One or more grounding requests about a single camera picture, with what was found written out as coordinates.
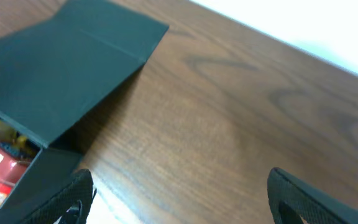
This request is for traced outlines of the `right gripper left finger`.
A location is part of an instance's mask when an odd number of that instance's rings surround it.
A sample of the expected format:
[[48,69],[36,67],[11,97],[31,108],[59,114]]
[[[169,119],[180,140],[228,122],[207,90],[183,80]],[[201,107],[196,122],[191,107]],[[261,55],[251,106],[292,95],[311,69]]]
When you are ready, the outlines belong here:
[[91,172],[81,169],[21,205],[17,222],[85,224],[94,196]]

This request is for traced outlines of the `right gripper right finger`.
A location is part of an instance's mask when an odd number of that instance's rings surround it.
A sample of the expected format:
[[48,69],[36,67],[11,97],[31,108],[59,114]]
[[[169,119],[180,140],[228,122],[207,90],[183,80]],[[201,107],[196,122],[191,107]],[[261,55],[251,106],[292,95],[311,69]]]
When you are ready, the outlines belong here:
[[357,210],[278,167],[268,175],[267,194],[275,224],[358,224]]

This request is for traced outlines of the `yellow Hacks candy bag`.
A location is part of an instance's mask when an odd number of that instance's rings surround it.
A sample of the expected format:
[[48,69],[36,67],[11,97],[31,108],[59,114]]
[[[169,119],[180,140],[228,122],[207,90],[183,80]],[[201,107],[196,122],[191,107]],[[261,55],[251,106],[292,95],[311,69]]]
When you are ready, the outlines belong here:
[[0,148],[19,159],[34,158],[39,149],[34,146],[27,136],[20,134],[0,119]]

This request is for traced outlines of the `black gift box with lid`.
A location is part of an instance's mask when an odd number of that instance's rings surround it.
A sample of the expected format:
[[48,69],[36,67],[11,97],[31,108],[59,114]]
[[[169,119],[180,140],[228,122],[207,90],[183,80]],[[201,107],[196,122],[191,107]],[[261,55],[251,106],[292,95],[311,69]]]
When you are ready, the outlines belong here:
[[0,118],[40,151],[0,207],[0,223],[59,213],[82,155],[65,133],[140,70],[168,30],[107,1],[68,1],[50,19],[0,38]]

